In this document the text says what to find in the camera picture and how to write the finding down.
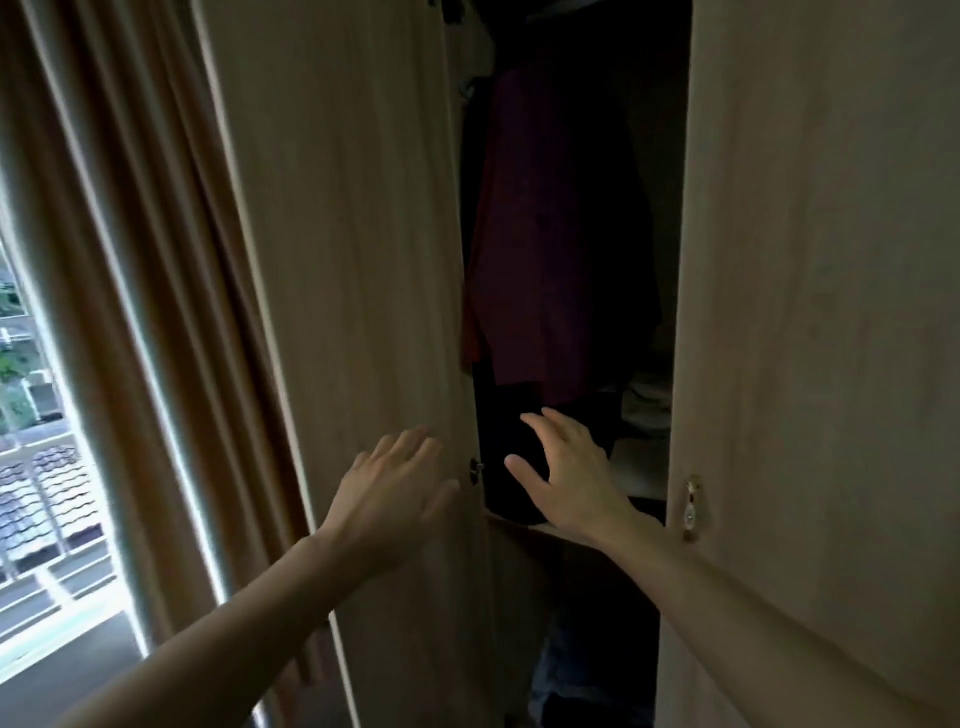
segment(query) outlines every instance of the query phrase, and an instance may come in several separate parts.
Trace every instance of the red garment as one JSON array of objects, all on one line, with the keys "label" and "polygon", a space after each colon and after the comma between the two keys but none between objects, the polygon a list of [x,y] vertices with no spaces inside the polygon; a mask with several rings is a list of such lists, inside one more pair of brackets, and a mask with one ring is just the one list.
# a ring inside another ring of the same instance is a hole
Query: red garment
[{"label": "red garment", "polygon": [[537,52],[493,82],[465,360],[563,404],[629,378],[659,319],[624,123],[595,83]]}]

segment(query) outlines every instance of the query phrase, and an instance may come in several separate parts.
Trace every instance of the shelf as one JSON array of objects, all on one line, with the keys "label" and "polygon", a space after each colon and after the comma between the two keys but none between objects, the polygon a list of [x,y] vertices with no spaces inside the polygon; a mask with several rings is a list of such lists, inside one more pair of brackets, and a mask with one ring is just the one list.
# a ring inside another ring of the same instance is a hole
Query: shelf
[{"label": "shelf", "polygon": [[539,525],[522,525],[520,523],[514,523],[513,521],[508,521],[505,518],[497,516],[495,513],[492,513],[491,511],[485,510],[484,514],[491,521],[504,523],[512,528],[518,528],[524,531],[536,531],[537,533],[542,533],[545,536],[551,536],[555,539],[560,539],[561,541],[568,541],[572,544],[576,544],[577,546],[586,546],[587,548],[593,548],[593,546],[588,544],[586,541],[579,539],[576,536],[571,536],[567,533],[563,533],[562,530],[560,530],[557,526],[553,525],[552,523],[540,523]]}]

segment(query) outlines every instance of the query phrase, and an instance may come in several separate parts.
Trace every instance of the wood grain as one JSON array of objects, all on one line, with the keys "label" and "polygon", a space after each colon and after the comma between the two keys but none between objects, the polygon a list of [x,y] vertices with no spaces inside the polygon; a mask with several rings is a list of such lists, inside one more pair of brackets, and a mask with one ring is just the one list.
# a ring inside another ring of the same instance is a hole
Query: wood grain
[{"label": "wood grain", "polygon": [[[706,556],[942,703],[960,684],[960,8],[935,7],[697,5],[670,520],[698,473]],[[742,724],[664,630],[658,725]]]},{"label": "wood grain", "polygon": [[[468,483],[463,268],[439,9],[204,0],[286,418],[317,522],[353,455],[419,423]],[[481,502],[337,610],[364,728],[491,726]]]}]

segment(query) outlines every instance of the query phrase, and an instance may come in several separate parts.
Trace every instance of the wardrobe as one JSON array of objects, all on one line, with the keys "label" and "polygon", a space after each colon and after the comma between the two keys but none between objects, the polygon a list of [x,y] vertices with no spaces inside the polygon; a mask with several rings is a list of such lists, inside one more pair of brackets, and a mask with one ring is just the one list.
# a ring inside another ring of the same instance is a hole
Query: wardrobe
[{"label": "wardrobe", "polygon": [[[646,495],[684,547],[956,710],[960,9],[621,5],[603,83],[647,187],[673,372]],[[453,6],[195,3],[313,523],[387,431],[430,425],[463,484],[440,537],[331,617],[365,728],[519,725],[558,595],[636,596],[487,507],[459,164],[464,81],[493,49]],[[657,655],[658,726],[743,725],[668,624]]]}]

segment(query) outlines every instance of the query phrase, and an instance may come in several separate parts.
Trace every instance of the left hand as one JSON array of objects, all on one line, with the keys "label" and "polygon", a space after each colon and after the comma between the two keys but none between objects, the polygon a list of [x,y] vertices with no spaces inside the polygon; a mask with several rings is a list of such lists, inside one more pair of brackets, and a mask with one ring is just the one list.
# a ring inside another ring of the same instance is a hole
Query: left hand
[{"label": "left hand", "polygon": [[387,435],[361,452],[344,475],[320,533],[357,556],[371,572],[409,558],[460,490],[441,480],[444,446],[426,427]]}]

